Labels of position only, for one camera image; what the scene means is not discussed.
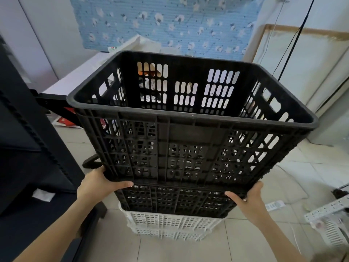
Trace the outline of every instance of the black furniture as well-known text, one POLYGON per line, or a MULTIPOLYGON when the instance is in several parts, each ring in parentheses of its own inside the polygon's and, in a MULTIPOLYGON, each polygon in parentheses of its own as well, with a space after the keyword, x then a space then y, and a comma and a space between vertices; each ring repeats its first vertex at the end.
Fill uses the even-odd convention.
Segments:
MULTIPOLYGON (((15 259, 76 199, 84 174, 0 47, 0 262, 15 259), (51 202, 32 197, 54 192, 51 202)), ((99 218, 96 205, 62 261, 83 261, 99 218)))

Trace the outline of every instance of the tiled floor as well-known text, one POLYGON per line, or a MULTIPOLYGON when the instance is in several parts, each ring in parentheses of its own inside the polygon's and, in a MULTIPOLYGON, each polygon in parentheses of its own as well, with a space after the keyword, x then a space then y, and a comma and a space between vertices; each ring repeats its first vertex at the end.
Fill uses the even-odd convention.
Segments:
MULTIPOLYGON (((94 154, 83 130, 56 129, 79 165, 94 154)), ((306 209, 312 210, 333 201, 330 191, 349 183, 348 170, 349 155, 340 148, 303 141, 263 178, 264 202, 283 200, 288 203, 286 207, 270 212, 272 218, 295 244, 292 226, 300 250, 308 260, 315 252, 323 250, 325 244, 303 215, 306 209)), ((111 194, 104 203, 109 210, 98 222, 88 262, 276 261, 262 234, 238 208, 232 210, 203 241, 184 242, 135 235, 118 210, 116 196, 111 194)))

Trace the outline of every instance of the white paper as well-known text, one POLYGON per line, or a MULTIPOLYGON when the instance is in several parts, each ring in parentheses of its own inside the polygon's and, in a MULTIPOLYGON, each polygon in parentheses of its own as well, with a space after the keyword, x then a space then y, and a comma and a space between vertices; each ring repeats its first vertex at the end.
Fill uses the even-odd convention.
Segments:
POLYGON ((41 201, 50 202, 55 195, 55 193, 47 192, 41 189, 36 189, 32 197, 40 199, 41 201))

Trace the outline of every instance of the person's right hand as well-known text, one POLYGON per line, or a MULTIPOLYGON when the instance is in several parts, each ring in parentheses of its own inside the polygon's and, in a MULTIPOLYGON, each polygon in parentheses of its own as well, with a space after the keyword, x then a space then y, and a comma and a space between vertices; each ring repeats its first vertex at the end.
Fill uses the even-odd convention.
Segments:
POLYGON ((259 227, 265 219, 270 219, 270 215, 261 198, 262 187, 262 181, 255 183, 248 191, 245 201, 233 192, 225 192, 225 194, 238 205, 245 217, 257 227, 259 227))

